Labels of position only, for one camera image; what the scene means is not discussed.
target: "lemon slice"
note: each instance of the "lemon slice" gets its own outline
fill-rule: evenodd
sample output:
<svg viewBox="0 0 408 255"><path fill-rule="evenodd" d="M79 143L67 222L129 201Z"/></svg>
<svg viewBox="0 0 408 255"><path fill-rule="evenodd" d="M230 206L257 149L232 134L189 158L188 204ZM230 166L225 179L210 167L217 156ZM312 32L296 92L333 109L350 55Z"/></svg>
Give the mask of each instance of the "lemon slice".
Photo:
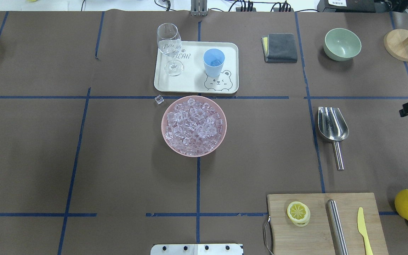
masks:
<svg viewBox="0 0 408 255"><path fill-rule="evenodd" d="M294 201L288 206L288 217L296 226L306 226L310 221L311 212L304 203Z"/></svg>

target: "bear face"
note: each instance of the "bear face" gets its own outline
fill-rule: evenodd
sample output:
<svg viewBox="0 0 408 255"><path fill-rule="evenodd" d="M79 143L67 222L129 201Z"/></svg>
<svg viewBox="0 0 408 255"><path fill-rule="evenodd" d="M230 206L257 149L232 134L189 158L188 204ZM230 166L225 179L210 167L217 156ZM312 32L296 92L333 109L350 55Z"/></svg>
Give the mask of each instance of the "bear face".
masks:
<svg viewBox="0 0 408 255"><path fill-rule="evenodd" d="M231 81L231 72L228 70L222 71L219 77L209 77L204 82L204 87L207 90L213 91L223 91L229 90L232 88L233 83Z"/></svg>

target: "folded towel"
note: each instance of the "folded towel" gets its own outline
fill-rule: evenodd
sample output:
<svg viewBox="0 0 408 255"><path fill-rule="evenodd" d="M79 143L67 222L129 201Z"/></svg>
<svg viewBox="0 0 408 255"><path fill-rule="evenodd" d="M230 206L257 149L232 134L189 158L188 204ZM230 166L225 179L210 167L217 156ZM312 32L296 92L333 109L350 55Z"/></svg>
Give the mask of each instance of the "folded towel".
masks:
<svg viewBox="0 0 408 255"><path fill-rule="evenodd" d="M262 48L267 63L297 63L297 48L293 34L262 36Z"/></svg>

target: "metal scoop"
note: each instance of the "metal scoop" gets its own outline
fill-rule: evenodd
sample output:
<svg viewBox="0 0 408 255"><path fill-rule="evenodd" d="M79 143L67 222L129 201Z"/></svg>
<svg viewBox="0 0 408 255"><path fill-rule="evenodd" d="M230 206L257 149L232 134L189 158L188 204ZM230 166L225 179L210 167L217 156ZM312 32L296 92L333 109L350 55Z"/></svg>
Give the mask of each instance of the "metal scoop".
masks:
<svg viewBox="0 0 408 255"><path fill-rule="evenodd" d="M339 108L320 107L317 114L317 123L322 136L333 143L335 153L336 168L338 171L344 170L343 158L341 155L340 142L349 136L349 130Z"/></svg>

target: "white floor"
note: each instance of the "white floor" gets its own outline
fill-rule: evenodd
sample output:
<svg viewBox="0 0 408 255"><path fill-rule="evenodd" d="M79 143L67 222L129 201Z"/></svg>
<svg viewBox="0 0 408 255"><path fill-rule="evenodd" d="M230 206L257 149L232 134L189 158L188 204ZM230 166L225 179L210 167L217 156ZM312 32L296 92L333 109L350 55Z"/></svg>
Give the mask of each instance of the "white floor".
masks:
<svg viewBox="0 0 408 255"><path fill-rule="evenodd" d="M162 0L155 0L158 4L166 6ZM255 3L257 11L270 11L276 0L254 0L259 2L272 2L271 4ZM80 11L83 0L0 0L0 10L25 10L25 11ZM288 3L294 10L304 10L316 8L319 0L288 0ZM207 7L219 8L228 11L232 2L225 0L208 0ZM104 11L109 9L120 10L163 10L157 6L154 0L86 0L84 10L86 11ZM191 0L171 0L171 8L174 10L190 10Z"/></svg>

